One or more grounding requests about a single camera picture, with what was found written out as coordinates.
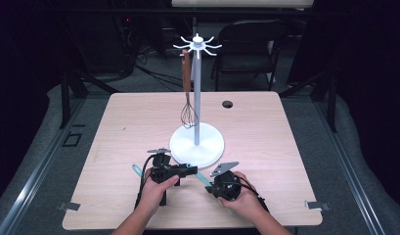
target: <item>chair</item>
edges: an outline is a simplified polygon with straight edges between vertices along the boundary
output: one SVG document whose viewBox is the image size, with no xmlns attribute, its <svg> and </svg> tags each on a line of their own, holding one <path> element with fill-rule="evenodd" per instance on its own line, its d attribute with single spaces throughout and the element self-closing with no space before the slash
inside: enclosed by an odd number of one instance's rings
<svg viewBox="0 0 400 235">
<path fill-rule="evenodd" d="M 218 91 L 219 73 L 271 73 L 268 80 L 272 89 L 280 46 L 289 34 L 288 26 L 280 20 L 238 21 L 221 29 L 218 35 L 217 56 L 212 67 L 215 91 Z M 268 44 L 273 41 L 269 52 Z"/>
</svg>

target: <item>whisk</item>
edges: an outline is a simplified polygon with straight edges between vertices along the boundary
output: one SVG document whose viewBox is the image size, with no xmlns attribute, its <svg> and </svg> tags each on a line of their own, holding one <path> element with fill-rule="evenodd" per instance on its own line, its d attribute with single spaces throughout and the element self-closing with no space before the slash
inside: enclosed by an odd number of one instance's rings
<svg viewBox="0 0 400 235">
<path fill-rule="evenodd" d="M 181 121 L 185 128 L 191 128 L 199 123 L 199 118 L 191 105 L 191 62 L 190 53 L 187 50 L 182 50 L 182 85 L 186 96 L 186 104 L 181 112 Z"/>
</svg>

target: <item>white circular base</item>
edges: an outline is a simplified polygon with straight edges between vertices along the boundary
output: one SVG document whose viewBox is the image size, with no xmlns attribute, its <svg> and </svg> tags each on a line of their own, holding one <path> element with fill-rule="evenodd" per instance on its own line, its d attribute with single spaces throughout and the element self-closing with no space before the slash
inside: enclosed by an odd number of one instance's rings
<svg viewBox="0 0 400 235">
<path fill-rule="evenodd" d="M 220 131 L 207 123 L 200 123 L 200 143 L 194 143 L 195 128 L 179 127 L 171 136 L 169 148 L 178 164 L 213 165 L 224 152 L 224 139 Z"/>
</svg>

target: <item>desk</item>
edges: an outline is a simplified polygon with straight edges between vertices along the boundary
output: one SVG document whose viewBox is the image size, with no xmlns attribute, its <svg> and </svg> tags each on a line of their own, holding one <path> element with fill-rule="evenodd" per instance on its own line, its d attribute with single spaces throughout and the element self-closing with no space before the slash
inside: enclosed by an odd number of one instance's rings
<svg viewBox="0 0 400 235">
<path fill-rule="evenodd" d="M 111 95 L 71 198 L 81 207 L 67 211 L 64 229 L 116 228 L 133 211 L 140 178 L 132 165 L 142 168 L 148 150 L 169 149 L 185 101 L 182 92 Z M 223 101 L 232 101 L 233 108 L 223 108 Z M 238 161 L 233 170 L 247 176 L 282 225 L 322 222 L 319 211 L 305 207 L 306 200 L 316 198 L 277 93 L 202 92 L 200 114 L 201 122 L 216 127 L 225 141 L 221 159 L 201 170 L 209 181 L 218 164 Z M 222 208 L 193 175 L 169 189 L 167 200 L 149 229 L 252 226 Z"/>
<path fill-rule="evenodd" d="M 172 7 L 311 8 L 314 0 L 172 0 Z"/>
</svg>

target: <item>gray floor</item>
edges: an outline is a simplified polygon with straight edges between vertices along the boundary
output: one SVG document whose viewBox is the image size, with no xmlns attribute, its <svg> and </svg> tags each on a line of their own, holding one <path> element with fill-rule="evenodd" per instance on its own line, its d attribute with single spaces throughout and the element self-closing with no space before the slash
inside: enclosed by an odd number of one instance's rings
<svg viewBox="0 0 400 235">
<path fill-rule="evenodd" d="M 296 38 L 290 38 L 281 54 L 274 91 L 281 92 L 288 88 L 286 80 L 297 43 Z M 164 59 L 152 53 L 146 58 L 141 57 L 138 65 L 150 71 L 179 77 L 180 58 L 176 54 L 177 52 L 169 51 L 167 59 Z M 209 78 L 211 66 L 212 58 L 203 57 L 201 87 L 204 92 L 214 89 L 213 80 Z M 104 75 L 99 78 L 109 78 L 109 76 Z M 75 112 L 65 130 L 59 130 L 62 117 L 60 87 L 49 92 L 51 104 L 48 113 L 17 175 L 0 200 L 0 233 L 110 234 L 110 231 L 65 231 L 62 228 L 65 213 L 57 210 L 60 202 L 69 202 L 109 98 L 99 87 L 86 85 L 90 95 L 86 100 L 72 99 Z M 123 92 L 182 90 L 179 85 L 158 80 L 137 69 L 129 77 L 110 82 L 109 85 Z M 249 79 L 222 77 L 220 88 L 221 90 L 266 90 L 267 81 L 264 75 Z M 310 90 L 310 87 L 304 88 L 292 97 L 282 99 L 282 102 L 315 195 L 318 201 L 329 203 L 332 209 L 323 212 L 324 221 L 321 225 L 299 228 L 298 233 L 400 234 L 400 208 L 387 196 L 365 164 L 359 148 L 358 134 L 345 103 L 338 98 L 337 133 L 331 133 L 325 125 L 325 105 L 312 103 L 308 98 Z M 69 132 L 81 134 L 76 147 L 63 147 Z M 46 161 L 48 156 L 51 156 L 51 160 Z M 349 166 L 354 169 L 355 175 L 348 173 L 345 157 L 349 160 Z M 45 177 L 37 184 L 31 185 L 29 183 L 33 180 L 30 176 L 34 175 L 34 172 L 41 172 Z M 352 181 L 360 182 L 362 187 L 354 187 Z M 36 190 L 31 194 L 22 194 L 22 189 L 28 185 L 29 188 Z M 18 202 L 22 202 L 23 207 L 20 207 Z M 22 210 L 15 210 L 16 205 Z M 378 223 L 371 224 L 371 220 L 368 219 L 371 216 L 375 216 L 377 219 L 373 220 Z M 160 234 L 163 233 L 186 234 L 187 231 L 168 231 Z M 190 233 L 225 234 L 227 231 L 198 230 Z M 256 232 L 233 230 L 230 233 Z"/>
</svg>

